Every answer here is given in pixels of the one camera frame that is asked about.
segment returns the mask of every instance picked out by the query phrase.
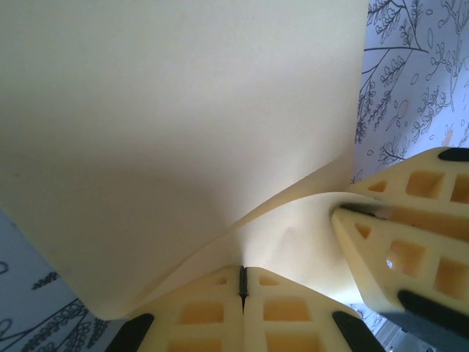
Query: square hole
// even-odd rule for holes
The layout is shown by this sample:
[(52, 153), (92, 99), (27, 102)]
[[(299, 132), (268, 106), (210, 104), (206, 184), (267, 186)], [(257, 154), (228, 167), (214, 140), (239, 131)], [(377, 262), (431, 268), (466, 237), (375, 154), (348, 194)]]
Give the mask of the square hole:
[(372, 231), (372, 228), (370, 226), (366, 226), (359, 223), (355, 224), (355, 228), (358, 230), (361, 237), (363, 237), (365, 240), (368, 238), (369, 233)]
[(223, 323), (224, 308), (220, 302), (192, 302), (182, 308), (180, 324)]
[(392, 270), (416, 277), (426, 249), (418, 244), (395, 240), (391, 244), (386, 262)]
[(264, 275), (259, 277), (259, 283), (260, 283), (261, 286), (277, 286), (278, 285), (277, 281), (275, 281), (274, 279), (271, 279), (268, 276), (264, 276)]
[(378, 183), (375, 183), (374, 185), (369, 186), (368, 189), (373, 192), (383, 193), (387, 185), (388, 181), (382, 180)]
[(456, 176), (451, 201), (469, 204), (469, 175)]
[(212, 285), (226, 285), (227, 282), (226, 277), (217, 277), (212, 281)]
[(266, 333), (267, 352), (325, 352), (316, 332), (310, 334)]
[(264, 302), (266, 321), (310, 321), (308, 306), (299, 298), (274, 298)]
[(443, 172), (415, 171), (409, 177), (405, 192), (411, 196), (437, 199), (444, 175)]
[(221, 352), (220, 339), (185, 339), (169, 343), (168, 352)]
[(434, 288), (455, 299), (469, 300), (469, 266), (442, 257)]

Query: botanical wallpaper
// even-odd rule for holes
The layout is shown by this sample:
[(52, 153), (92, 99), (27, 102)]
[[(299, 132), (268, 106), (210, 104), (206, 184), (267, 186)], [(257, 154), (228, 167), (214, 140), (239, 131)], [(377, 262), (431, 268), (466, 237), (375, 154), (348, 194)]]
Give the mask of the botanical wallpaper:
[[(468, 22), (469, 0), (371, 0), (351, 182), (431, 147), (469, 147)], [(384, 323), (353, 307), (374, 333)], [(0, 352), (101, 352), (121, 325), (93, 317), (0, 213)]]

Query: black line drawing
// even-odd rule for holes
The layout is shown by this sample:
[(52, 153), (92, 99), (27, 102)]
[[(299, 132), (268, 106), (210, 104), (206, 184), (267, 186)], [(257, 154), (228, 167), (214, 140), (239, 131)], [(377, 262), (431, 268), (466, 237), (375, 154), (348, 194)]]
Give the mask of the black line drawing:
[(10, 268), (6, 262), (0, 262), (0, 275), (5, 274), (9, 269)]
[(416, 73), (415, 75), (413, 75), (412, 77), (412, 80), (410, 81), (410, 85), (414, 85), (418, 80), (418, 73)]
[(361, 181), (362, 174), (363, 174), (363, 169), (361, 169), (359, 172), (357, 172), (355, 176), (352, 177), (352, 179), (350, 180), (350, 183), (357, 183), (358, 181)]
[(454, 31), (457, 35), (457, 44), (454, 50), (445, 50), (445, 43), (437, 44), (435, 49), (436, 56), (431, 58), (434, 70), (426, 75), (426, 80), (429, 81), (441, 64), (449, 73), (449, 104), (451, 110), (454, 112), (454, 90), (456, 89), (457, 80), (461, 70), (465, 68), (469, 70), (469, 52), (466, 55), (461, 53), (463, 43), (462, 31), (469, 22), (469, 0), (451, 0), (449, 3), (446, 0), (441, 0), (441, 5), (446, 9), (448, 15), (446, 18), (438, 21), (438, 28), (442, 28), (449, 22), (450, 18), (454, 20)]
[[(382, 44), (385, 42), (386, 38), (398, 28), (401, 12), (405, 12), (406, 18), (399, 26), (403, 46), (382, 46), (379, 48), (365, 49), (365, 51), (385, 51), (385, 53), (375, 66), (362, 72), (362, 75), (369, 76), (360, 89), (358, 121), (355, 128), (355, 143), (361, 143), (363, 141), (366, 137), (368, 125), (371, 122), (374, 122), (374, 130), (376, 130), (381, 121), (383, 121), (388, 111), (388, 104), (391, 101), (391, 93), (412, 53), (415, 51), (429, 53), (420, 46), (418, 38), (416, 37), (416, 29), (423, 15), (422, 9), (423, 4), (421, 4), (419, 0), (413, 0), (411, 8), (406, 5), (405, 1), (403, 1), (402, 4), (397, 4), (394, 0), (376, 0), (373, 4), (368, 6), (367, 25), (373, 25), (375, 27), (376, 33), (381, 35)], [(402, 51), (402, 53), (391, 59), (390, 64), (384, 66), (383, 74), (380, 75), (380, 81), (387, 89), (380, 99), (375, 102), (374, 98), (377, 95), (377, 90), (375, 89), (376, 81), (374, 75), (384, 62), (384, 59), (387, 59), (390, 52), (394, 50)]]
[(418, 141), (421, 134), (429, 131), (433, 119), (441, 113), (445, 107), (451, 105), (446, 98), (446, 93), (440, 93), (440, 86), (437, 86), (436, 90), (431, 94), (427, 87), (424, 96), (422, 97), (422, 101), (424, 102), (424, 105), (417, 108), (417, 112), (422, 116), (421, 122), (415, 121), (412, 128), (412, 132), (415, 133), (415, 136), (412, 138), (412, 142), (414, 143)]
[[(79, 352), (84, 348), (86, 340), (88, 340), (86, 348), (90, 349), (103, 336), (108, 322), (95, 318), (93, 329), (91, 329), (91, 322), (86, 321), (89, 316), (89, 310), (77, 298), (30, 329), (7, 336), (5, 335), (12, 328), (13, 320), (3, 319), (0, 321), (0, 352), (9, 349), (21, 352), (55, 352), (62, 346), (63, 351)], [(69, 326), (69, 334), (65, 338), (57, 339), (58, 335), (55, 333), (66, 329), (67, 326)]]
[[(404, 99), (400, 103), (399, 108), (397, 109), (396, 115), (394, 115), (394, 117), (389, 122), (389, 125), (386, 128), (386, 131), (388, 131), (389, 128), (391, 128), (394, 125), (394, 123), (396, 123), (397, 127), (399, 127), (399, 128), (401, 127), (401, 118), (403, 118), (405, 116), (405, 113), (407, 112), (407, 107), (408, 106), (409, 106), (409, 102), (407, 101), (407, 99)], [(397, 108), (397, 101), (396, 100), (394, 101), (394, 108)]]
[(464, 147), (469, 138), (469, 123), (464, 130), (464, 136), (462, 136), (461, 141), (458, 144), (458, 147)]
[(428, 35), (426, 36), (426, 42), (428, 46), (433, 49), (433, 31), (431, 28), (428, 28)]
[(91, 337), (89, 338), (86, 348), (90, 349), (91, 347), (95, 345), (95, 343), (101, 338), (101, 336), (103, 336), (104, 332), (108, 328), (108, 324), (109, 324), (108, 321), (95, 318), (93, 332), (92, 332)]
[(451, 143), (451, 138), (453, 138), (453, 125), (445, 126), (445, 139), (441, 142), (442, 147), (447, 147)]
[(385, 166), (389, 167), (399, 161), (405, 160), (405, 155), (409, 148), (410, 141), (404, 137), (401, 143), (401, 134), (394, 136), (392, 142), (385, 142), (380, 148), (380, 157), (378, 161), (381, 164), (377, 168), (377, 172), (381, 171)]
[(47, 274), (43, 279), (40, 279), (37, 282), (35, 282), (32, 285), (31, 289), (32, 290), (37, 290), (38, 288), (44, 287), (44, 286), (50, 284), (51, 282), (56, 281), (59, 277), (60, 277), (60, 275), (57, 272), (52, 271), (49, 274)]

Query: black plastic tab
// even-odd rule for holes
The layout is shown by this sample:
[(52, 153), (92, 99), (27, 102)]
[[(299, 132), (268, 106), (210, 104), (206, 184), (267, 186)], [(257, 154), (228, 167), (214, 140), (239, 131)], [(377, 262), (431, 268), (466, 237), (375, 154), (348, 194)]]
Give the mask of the black plastic tab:
[(153, 315), (143, 314), (122, 325), (106, 352), (137, 352), (153, 320)]
[(240, 268), (240, 291), (238, 293), (241, 297), (241, 304), (243, 305), (243, 314), (244, 314), (244, 304), (246, 298), (249, 296), (248, 293), (248, 269), (244, 266)]
[(385, 352), (362, 320), (342, 311), (332, 313), (332, 318), (352, 352)]
[(439, 351), (469, 351), (469, 317), (409, 290), (397, 294), (405, 312), (381, 313)]
[(438, 158), (444, 161), (469, 161), (469, 148), (449, 148), (438, 154)]

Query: yellow plastic part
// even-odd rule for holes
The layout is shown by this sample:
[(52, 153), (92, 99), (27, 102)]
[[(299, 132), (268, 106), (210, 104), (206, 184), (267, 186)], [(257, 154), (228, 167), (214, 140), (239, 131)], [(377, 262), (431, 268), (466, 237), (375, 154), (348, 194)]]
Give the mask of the yellow plastic part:
[(351, 308), (262, 268), (248, 268), (244, 314), (239, 266), (202, 277), (134, 312), (155, 316), (139, 352), (350, 352), (332, 313)]
[(469, 315), (469, 163), (441, 161), (437, 148), (349, 191), (391, 205), (390, 221), (338, 209), (333, 227), (363, 300), (378, 312), (404, 308), (412, 290)]

